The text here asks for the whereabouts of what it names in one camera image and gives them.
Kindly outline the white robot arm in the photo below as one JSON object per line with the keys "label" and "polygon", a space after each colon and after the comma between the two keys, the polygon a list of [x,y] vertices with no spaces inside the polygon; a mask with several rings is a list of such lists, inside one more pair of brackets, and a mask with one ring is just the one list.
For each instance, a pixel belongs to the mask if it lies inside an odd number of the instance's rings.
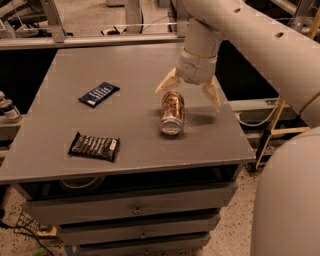
{"label": "white robot arm", "polygon": [[250,256],[320,256],[320,46],[243,0],[183,0],[191,15],[176,67],[156,91],[180,82],[217,99],[222,40],[238,51],[300,115],[309,129],[279,147],[261,174]]}

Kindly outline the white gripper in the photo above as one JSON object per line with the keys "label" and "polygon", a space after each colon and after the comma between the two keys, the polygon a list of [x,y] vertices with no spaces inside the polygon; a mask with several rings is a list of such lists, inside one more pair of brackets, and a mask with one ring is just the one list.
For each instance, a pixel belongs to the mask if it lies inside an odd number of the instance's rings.
{"label": "white gripper", "polygon": [[217,92],[215,78],[217,57],[201,58],[181,50],[177,59],[176,69],[173,68],[158,85],[154,94],[156,96],[175,88],[180,84],[180,77],[186,82],[195,85],[202,85],[202,91],[211,102],[214,109],[221,110],[221,101]]}

